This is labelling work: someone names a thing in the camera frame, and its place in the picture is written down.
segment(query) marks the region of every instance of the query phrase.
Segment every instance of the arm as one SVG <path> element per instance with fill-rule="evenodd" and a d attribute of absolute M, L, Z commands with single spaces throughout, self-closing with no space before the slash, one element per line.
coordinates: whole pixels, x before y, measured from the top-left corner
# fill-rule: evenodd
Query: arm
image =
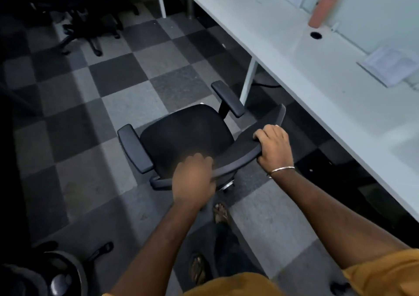
<path fill-rule="evenodd" d="M 173 201 L 166 216 L 113 287 L 114 296 L 165 295 L 179 248 L 203 205 L 215 193 L 212 158 L 201 154 L 180 163 L 173 175 Z"/>
<path fill-rule="evenodd" d="M 255 137 L 262 144 L 262 156 L 258 162 L 266 172 L 294 165 L 288 134 L 282 128 L 267 125 L 263 130 L 258 130 Z M 275 172 L 272 178 L 301 209 L 341 268 L 409 248 L 387 231 L 345 207 L 295 170 Z"/>

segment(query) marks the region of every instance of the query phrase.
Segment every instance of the pink bottle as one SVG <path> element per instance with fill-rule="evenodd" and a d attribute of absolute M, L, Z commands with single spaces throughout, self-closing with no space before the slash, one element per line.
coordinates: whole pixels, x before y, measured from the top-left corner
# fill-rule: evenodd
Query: pink bottle
<path fill-rule="evenodd" d="M 333 7 L 335 7 L 337 1 L 338 0 L 320 0 L 314 8 L 313 15 L 311 16 L 308 25 L 312 28 L 319 28 L 332 11 Z"/>

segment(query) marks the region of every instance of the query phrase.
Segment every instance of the floor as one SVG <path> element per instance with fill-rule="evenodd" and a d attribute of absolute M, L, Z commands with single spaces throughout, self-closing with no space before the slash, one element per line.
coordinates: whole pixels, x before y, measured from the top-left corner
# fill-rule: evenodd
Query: floor
<path fill-rule="evenodd" d="M 55 48 L 60 24 L 28 27 L 0 19 L 1 76 L 31 100 L 43 116 L 16 113 L 15 142 L 31 241 L 57 240 L 79 258 L 113 241 L 115 250 L 96 263 L 97 291 L 106 292 L 128 266 L 172 203 L 171 192 L 154 192 L 149 174 L 127 160 L 116 131 L 130 123 L 141 133 L 180 108 L 220 102 L 210 85 L 223 80 L 238 94 L 249 54 L 205 13 L 188 20 L 179 0 L 131 0 L 140 15 L 123 12 L 120 39 L 99 38 L 103 56 L 83 41 L 70 55 Z M 256 80 L 276 82 L 262 68 Z M 294 160 L 322 157 L 340 164 L 351 156 L 283 89 L 253 87 L 240 119 L 226 119 L 237 136 L 283 103 L 283 123 Z M 244 249 L 270 279 L 290 295 L 329 295 L 332 280 L 344 281 L 297 206 L 266 177 L 256 162 L 242 168 L 236 187 L 214 200 L 230 207 Z M 168 295 L 191 288 L 187 262 L 200 248 L 211 259 L 211 203 L 200 212 L 181 247 Z"/>

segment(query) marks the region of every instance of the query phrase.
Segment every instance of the desk surface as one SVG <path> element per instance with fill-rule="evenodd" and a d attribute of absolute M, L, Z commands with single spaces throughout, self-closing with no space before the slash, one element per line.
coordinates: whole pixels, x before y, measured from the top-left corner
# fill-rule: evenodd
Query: desk surface
<path fill-rule="evenodd" d="M 364 53 L 286 0 L 194 0 L 419 221 L 419 93 L 390 89 Z"/>

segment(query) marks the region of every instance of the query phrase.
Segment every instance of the silver bangle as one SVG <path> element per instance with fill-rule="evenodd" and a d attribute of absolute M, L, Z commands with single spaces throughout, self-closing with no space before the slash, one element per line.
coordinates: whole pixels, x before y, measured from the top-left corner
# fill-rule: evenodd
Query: silver bangle
<path fill-rule="evenodd" d="M 295 167 L 294 166 L 286 166 L 286 167 L 276 168 L 273 171 L 268 173 L 269 178 L 272 178 L 271 174 L 273 174 L 274 172 L 278 172 L 278 171 L 284 170 L 284 169 L 295 169 Z"/>

